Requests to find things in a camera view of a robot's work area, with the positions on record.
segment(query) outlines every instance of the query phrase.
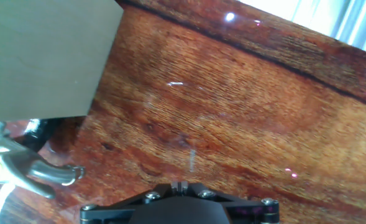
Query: white curtain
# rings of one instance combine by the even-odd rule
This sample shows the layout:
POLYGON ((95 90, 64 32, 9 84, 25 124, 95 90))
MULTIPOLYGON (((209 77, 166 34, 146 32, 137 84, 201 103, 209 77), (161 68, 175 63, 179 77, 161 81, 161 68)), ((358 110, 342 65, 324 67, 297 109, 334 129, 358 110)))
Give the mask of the white curtain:
POLYGON ((366 0, 239 0, 366 50, 366 0))

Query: black mechanical part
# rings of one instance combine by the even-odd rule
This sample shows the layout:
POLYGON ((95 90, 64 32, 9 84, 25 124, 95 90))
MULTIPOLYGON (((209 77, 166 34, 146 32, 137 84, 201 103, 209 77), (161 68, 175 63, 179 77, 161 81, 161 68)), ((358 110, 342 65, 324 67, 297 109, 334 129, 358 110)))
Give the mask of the black mechanical part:
POLYGON ((86 206, 81 224, 277 224, 279 203, 244 200, 203 184, 174 182, 114 205, 86 206))
POLYGON ((63 118, 32 119, 30 123, 35 123, 35 128, 26 131, 23 136, 16 137, 14 140, 34 152, 39 152, 62 121, 63 118))

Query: metal lever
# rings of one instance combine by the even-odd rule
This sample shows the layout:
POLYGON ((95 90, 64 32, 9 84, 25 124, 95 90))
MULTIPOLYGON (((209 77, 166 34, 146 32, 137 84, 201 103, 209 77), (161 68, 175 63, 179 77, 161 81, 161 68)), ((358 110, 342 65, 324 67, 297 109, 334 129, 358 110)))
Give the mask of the metal lever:
POLYGON ((71 185, 83 177, 83 167, 51 165, 33 150, 9 138, 5 127, 5 123, 0 123, 0 184, 14 184, 44 197, 55 198, 51 186, 28 176, 62 185, 71 185))

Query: wooden surface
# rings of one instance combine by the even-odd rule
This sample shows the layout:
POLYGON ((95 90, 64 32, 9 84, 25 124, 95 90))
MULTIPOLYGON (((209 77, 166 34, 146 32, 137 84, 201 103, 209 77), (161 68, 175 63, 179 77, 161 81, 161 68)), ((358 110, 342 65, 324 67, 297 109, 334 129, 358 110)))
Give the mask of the wooden surface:
POLYGON ((53 201, 18 189, 22 203, 54 223, 78 223, 83 204, 188 180, 278 199, 281 223, 366 223, 366 104, 286 65, 124 9, 89 116, 67 120, 41 152, 86 166, 88 175, 57 187, 53 201))
POLYGON ((236 0, 118 0, 271 60, 366 103, 366 52, 236 0), (234 13, 231 21, 226 16, 234 13))

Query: dark wood stripe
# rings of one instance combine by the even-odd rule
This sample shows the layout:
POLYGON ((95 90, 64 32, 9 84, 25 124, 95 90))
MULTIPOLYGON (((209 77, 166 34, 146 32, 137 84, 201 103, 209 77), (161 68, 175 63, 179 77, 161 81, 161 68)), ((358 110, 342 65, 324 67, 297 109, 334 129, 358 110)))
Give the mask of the dark wood stripe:
POLYGON ((126 0, 366 103, 366 52, 236 0, 126 0), (234 13, 226 22, 228 13, 234 13))

